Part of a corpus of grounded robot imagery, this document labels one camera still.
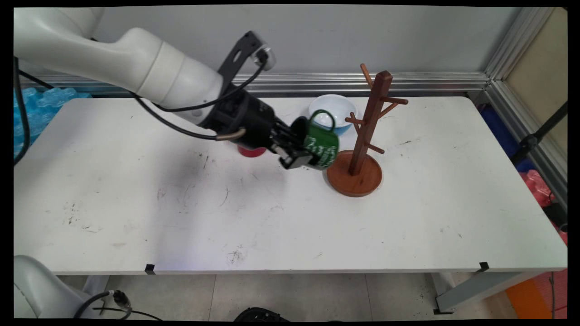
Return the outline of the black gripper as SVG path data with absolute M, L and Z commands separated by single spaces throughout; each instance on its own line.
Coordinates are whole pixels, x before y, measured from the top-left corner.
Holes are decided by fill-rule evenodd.
M 278 161 L 287 170 L 307 165 L 314 158 L 313 153 L 298 142 L 297 134 L 275 118 L 274 110 L 247 91 L 239 91 L 214 105 L 199 126 L 218 135 L 244 129 L 244 135 L 233 139 L 233 143 L 249 150 L 271 146 L 271 152 L 278 155 Z

